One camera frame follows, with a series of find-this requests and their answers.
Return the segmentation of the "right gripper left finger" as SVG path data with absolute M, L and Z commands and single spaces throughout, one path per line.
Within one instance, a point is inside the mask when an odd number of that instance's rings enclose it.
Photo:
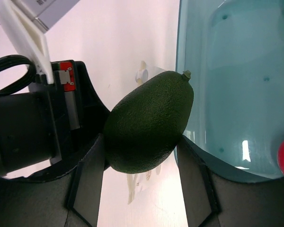
M 95 227 L 105 168 L 99 134 L 82 152 L 24 178 L 0 177 L 0 227 Z

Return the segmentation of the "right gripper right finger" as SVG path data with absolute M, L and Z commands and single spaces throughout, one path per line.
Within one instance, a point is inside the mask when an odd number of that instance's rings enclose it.
M 284 177 L 238 169 L 187 137 L 177 145 L 177 160 L 190 227 L 284 227 Z

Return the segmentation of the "dark green avocado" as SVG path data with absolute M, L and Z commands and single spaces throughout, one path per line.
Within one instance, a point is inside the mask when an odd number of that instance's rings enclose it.
M 191 72 L 164 71 L 125 96 L 103 130 L 105 157 L 116 171 L 137 174 L 165 161 L 187 126 L 194 100 Z

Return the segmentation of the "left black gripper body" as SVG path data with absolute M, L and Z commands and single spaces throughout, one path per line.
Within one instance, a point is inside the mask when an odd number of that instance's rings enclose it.
M 95 92 L 82 61 L 52 63 L 55 82 L 41 80 L 28 93 L 0 96 L 0 177 L 48 160 L 29 177 L 56 180 L 71 172 L 102 132 L 109 110 Z

